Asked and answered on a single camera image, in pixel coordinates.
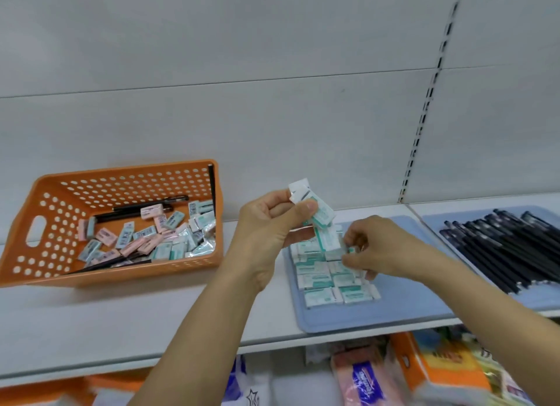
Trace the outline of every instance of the basket handle hole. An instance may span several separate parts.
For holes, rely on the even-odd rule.
[[[46,219],[44,216],[35,216],[33,222],[31,223],[31,227],[27,232],[27,238],[25,238],[25,243],[29,247],[37,247],[38,241],[43,236],[43,231],[46,227]]]

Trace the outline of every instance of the stack of erasers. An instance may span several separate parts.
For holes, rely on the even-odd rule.
[[[313,225],[316,237],[290,246],[298,288],[304,291],[306,306],[379,300],[379,291],[364,278],[364,272],[342,264],[343,254],[357,253],[358,250],[357,247],[346,247],[342,226],[332,222],[335,217],[333,209],[309,188],[307,179],[291,183],[289,188],[292,203],[312,198],[319,205],[318,211],[306,222]]]
[[[189,202],[190,219],[182,224],[185,213],[173,211],[170,216],[166,216],[165,211],[168,209],[162,203],[139,208],[140,217],[146,221],[152,220],[153,225],[135,232],[134,221],[127,222],[119,236],[107,228],[95,232],[100,216],[80,220],[78,239],[88,241],[88,244],[78,255],[78,260],[86,263],[78,272],[178,260],[214,251],[216,217],[212,200]],[[112,249],[102,251],[102,245]]]

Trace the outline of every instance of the forearm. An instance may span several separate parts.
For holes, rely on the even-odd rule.
[[[422,281],[471,330],[538,405],[556,404],[560,326],[488,284],[462,263],[430,258]]]
[[[258,293],[236,268],[224,260],[130,405],[220,404]]]

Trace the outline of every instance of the left hand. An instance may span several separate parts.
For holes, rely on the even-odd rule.
[[[269,192],[245,204],[223,265],[246,272],[256,288],[263,290],[272,278],[280,250],[315,236],[312,227],[292,230],[300,228],[317,208],[314,200],[291,203],[289,189]]]

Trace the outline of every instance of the right hand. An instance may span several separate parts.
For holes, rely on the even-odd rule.
[[[345,254],[342,263],[354,269],[367,270],[370,281],[378,273],[421,282],[433,272],[438,249],[425,244],[401,229],[391,219],[370,216],[353,222],[344,236],[348,246],[357,246],[360,253]]]

